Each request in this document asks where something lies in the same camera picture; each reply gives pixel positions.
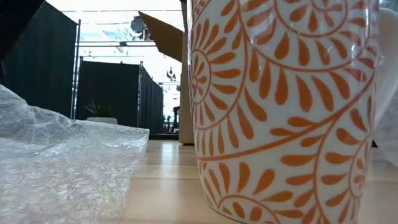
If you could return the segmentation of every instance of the potted plant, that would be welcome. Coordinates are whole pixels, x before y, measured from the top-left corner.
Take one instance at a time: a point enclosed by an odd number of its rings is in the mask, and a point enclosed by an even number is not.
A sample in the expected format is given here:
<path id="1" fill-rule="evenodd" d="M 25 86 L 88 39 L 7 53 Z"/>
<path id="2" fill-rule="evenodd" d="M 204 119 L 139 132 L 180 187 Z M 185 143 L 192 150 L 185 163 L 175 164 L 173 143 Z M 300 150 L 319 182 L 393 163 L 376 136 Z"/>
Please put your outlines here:
<path id="1" fill-rule="evenodd" d="M 91 104 L 85 106 L 85 108 L 94 115 L 93 117 L 87 118 L 88 121 L 108 123 L 108 124 L 118 124 L 118 120 L 112 117 L 112 115 L 114 114 L 113 106 L 106 106 L 106 105 L 95 106 L 93 101 L 91 101 Z"/>

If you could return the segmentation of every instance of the bubble wrap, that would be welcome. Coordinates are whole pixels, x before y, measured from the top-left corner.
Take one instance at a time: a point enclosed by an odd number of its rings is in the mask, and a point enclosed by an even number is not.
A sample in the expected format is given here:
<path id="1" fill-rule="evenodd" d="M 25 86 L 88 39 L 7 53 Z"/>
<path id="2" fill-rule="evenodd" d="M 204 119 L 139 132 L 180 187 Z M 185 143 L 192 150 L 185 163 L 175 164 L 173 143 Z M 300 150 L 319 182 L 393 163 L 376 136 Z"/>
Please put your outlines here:
<path id="1" fill-rule="evenodd" d="M 71 121 L 0 85 L 0 223 L 119 223 L 148 136 Z"/>

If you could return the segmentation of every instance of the black partition wall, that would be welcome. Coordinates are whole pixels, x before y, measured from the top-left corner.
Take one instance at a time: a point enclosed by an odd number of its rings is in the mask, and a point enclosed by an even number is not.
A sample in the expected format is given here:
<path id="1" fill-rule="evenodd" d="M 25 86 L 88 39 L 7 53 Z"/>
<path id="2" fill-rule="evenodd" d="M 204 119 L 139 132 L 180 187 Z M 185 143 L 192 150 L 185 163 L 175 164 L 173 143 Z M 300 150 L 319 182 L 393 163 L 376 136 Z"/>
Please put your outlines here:
<path id="1" fill-rule="evenodd" d="M 153 81 L 144 67 L 141 67 L 139 126 L 149 128 L 151 134 L 162 132 L 163 89 Z"/>
<path id="2" fill-rule="evenodd" d="M 30 105 L 69 117 L 75 41 L 76 23 L 43 3 L 3 60 L 1 84 Z"/>
<path id="3" fill-rule="evenodd" d="M 77 119 L 93 116 L 85 106 L 114 107 L 118 124 L 137 127 L 139 65 L 82 61 L 79 71 Z"/>

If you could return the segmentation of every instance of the orange swirl pattern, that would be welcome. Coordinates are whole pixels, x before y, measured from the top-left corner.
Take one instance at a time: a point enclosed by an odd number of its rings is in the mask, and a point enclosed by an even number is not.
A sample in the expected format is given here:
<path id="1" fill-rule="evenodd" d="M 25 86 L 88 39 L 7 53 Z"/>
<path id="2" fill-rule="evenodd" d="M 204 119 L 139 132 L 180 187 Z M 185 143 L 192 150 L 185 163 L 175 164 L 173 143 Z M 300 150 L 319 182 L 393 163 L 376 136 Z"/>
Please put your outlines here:
<path id="1" fill-rule="evenodd" d="M 244 223 L 355 223 L 374 122 L 377 1 L 192 6 L 191 112 L 208 204 Z"/>

